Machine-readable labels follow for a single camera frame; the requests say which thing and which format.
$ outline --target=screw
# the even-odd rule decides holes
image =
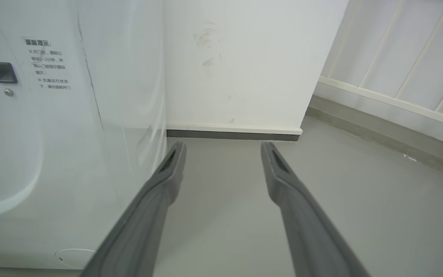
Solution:
[[[14,92],[11,89],[5,89],[5,95],[13,96]]]

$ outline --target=white washing machine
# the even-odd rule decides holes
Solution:
[[[79,269],[165,155],[163,1],[0,0],[0,267]]]

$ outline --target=white railing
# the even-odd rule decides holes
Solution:
[[[331,67],[329,69],[329,72],[327,73],[327,76],[329,77],[324,77],[321,76],[319,78],[319,82],[323,83],[323,84],[327,84],[329,86],[333,86],[351,93],[355,93],[357,95],[360,96],[364,96],[373,100],[377,100],[380,102],[384,102],[386,104],[395,106],[395,107],[399,107],[401,109],[404,110],[408,110],[410,112],[414,112],[416,114],[419,115],[423,115],[425,117],[434,119],[436,121],[440,121],[443,122],[443,113],[440,112],[440,109],[443,106],[443,97],[442,99],[436,104],[435,109],[431,110],[425,107],[421,107],[419,105],[415,105],[413,103],[410,103],[408,101],[402,100],[401,99],[401,95],[403,94],[406,86],[408,85],[408,83],[410,82],[411,78],[413,77],[413,75],[415,75],[416,71],[418,70],[420,63],[423,61],[423,59],[425,58],[425,55],[427,54],[427,51],[430,47],[430,45],[432,44],[432,41],[434,40],[436,34],[438,33],[438,31],[440,30],[440,28],[443,25],[443,13],[440,17],[440,19],[438,20],[436,26],[434,27],[434,29],[432,30],[432,33],[430,34],[427,42],[425,43],[425,45],[423,46],[422,51],[420,52],[420,54],[418,55],[417,60],[415,61],[415,63],[413,64],[413,66],[411,67],[410,72],[408,73],[408,75],[406,76],[403,84],[401,85],[401,87],[399,88],[399,90],[397,91],[396,95],[394,97],[390,97],[388,95],[385,95],[383,93],[378,93],[366,88],[363,88],[365,82],[368,80],[369,75],[371,74],[371,72],[374,70],[374,68],[376,67],[377,61],[378,61],[378,57],[380,55],[380,51],[383,49],[383,46],[385,45],[385,43],[387,42],[387,39],[389,39],[389,34],[391,32],[392,26],[395,24],[397,18],[399,17],[399,14],[401,13],[401,9],[403,8],[403,0],[399,0],[396,10],[394,11],[394,14],[392,15],[391,20],[389,21],[387,28],[385,29],[385,32],[382,36],[382,38],[380,39],[380,43],[376,49],[376,52],[359,84],[359,86],[354,86],[352,84],[348,84],[346,82],[342,82],[339,80],[334,80],[332,79],[332,73],[334,71],[334,69],[336,68],[336,65],[339,61],[339,58],[341,56],[341,52],[344,48],[344,45],[346,44],[346,40],[348,39],[348,36],[351,33],[352,30],[352,26],[353,26],[353,22],[355,20],[355,14],[356,14],[356,6],[355,6],[355,10],[353,10],[353,14],[350,16],[350,20],[348,21],[348,24],[346,25],[346,29],[345,29],[345,33],[343,34],[343,38],[341,39],[340,45],[338,47],[338,51],[336,53],[336,56],[334,56],[333,62],[331,63]]]

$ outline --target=washing machine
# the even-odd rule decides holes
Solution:
[[[0,267],[83,268],[165,137],[161,0],[0,0]]]

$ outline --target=floor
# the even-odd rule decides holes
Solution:
[[[443,276],[443,173],[313,118],[302,129],[298,142],[275,144],[369,273]],[[168,142],[178,140],[188,150],[185,176],[167,214],[155,277],[294,276],[260,142]],[[0,277],[32,274],[0,269]]]

